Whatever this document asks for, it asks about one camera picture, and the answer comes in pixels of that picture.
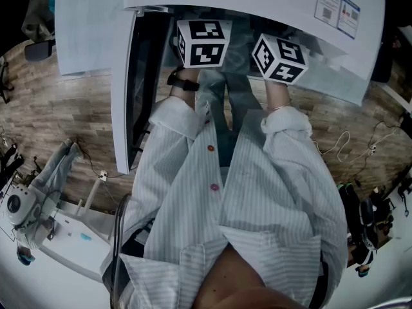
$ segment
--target striped shirt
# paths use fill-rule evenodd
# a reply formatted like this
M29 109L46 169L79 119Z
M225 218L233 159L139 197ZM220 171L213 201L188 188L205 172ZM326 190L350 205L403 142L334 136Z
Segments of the striped shirt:
M246 115L226 182L214 121L169 97L157 103L124 223L124 241L156 218L144 257L121 254L130 284L124 308L190 308L228 244L268 288L303 306L328 264L324 304L346 266L346 218L338 190L292 107Z

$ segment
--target black watch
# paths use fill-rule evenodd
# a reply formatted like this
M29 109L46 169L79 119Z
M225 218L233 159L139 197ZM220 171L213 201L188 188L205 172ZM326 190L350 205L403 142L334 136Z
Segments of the black watch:
M182 79L179 79L176 76L176 74L179 71L182 71L183 69L184 69L183 66L179 66L178 68L176 68L169 75L169 78L167 78L167 84L182 88L184 91L198 91L199 90L199 84L197 82L192 82L190 80L182 80Z

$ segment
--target white cube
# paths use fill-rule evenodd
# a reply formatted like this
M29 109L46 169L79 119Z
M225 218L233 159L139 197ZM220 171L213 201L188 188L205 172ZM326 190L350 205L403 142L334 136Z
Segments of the white cube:
M252 56L264 79L294 84L308 70L308 56L299 44L262 34Z
M178 51L185 68L211 68L223 64L232 21L194 19L178 21Z

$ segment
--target printed label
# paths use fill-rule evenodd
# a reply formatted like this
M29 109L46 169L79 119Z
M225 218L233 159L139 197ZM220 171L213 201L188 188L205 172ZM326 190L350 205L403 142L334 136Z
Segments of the printed label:
M337 26L339 8L342 0L317 0L315 18L333 26Z
M339 12L338 30L352 39L356 36L361 9L350 0L342 0L341 11Z

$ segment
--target wooden floor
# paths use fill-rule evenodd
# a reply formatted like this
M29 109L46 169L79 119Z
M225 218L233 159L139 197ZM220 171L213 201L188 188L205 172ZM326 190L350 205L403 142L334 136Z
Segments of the wooden floor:
M83 148L90 154L96 171L105 169L109 175L118 175L113 148L110 109L110 70L87 72L79 76L60 76L57 55L42 62L29 63L24 59L22 43L9 51L5 58L9 62L9 79L15 87L11 101L0 102L0 121L6 135L17 141L19 152L26 158L20 168L24 174L34 169L32 158L44 165L48 157L68 137L80 136ZM168 94L162 73L158 99ZM394 68L390 85L399 87L402 73ZM266 105L263 83L252 82L257 99ZM295 107L307 114L313 127L313 139L319 142L322 151L335 145L345 130L350 131L350 143L342 150L341 159L352 160L368 147L374 126L381 120L390 126L398 125L402 108L378 87L371 85L362 107L322 95L313 91L290 88ZM229 103L225 109L230 123ZM381 124L375 132L374 140L390 132ZM340 163L336 157L338 149L347 137L341 139L337 148L324 155L324 160L335 182L348 182L364 166L364 158L352 164ZM368 194L376 186L390 187L392 179L412 162L412 140L402 131L378 144L376 153L368 158L367 166L357 179L363 191ZM135 171L129 176L108 179L107 186L114 200L131 191ZM73 165L65 194L70 201L85 200L91 190L95 174L87 159ZM101 186L94 202L94 208L112 211L116 203L106 189Z

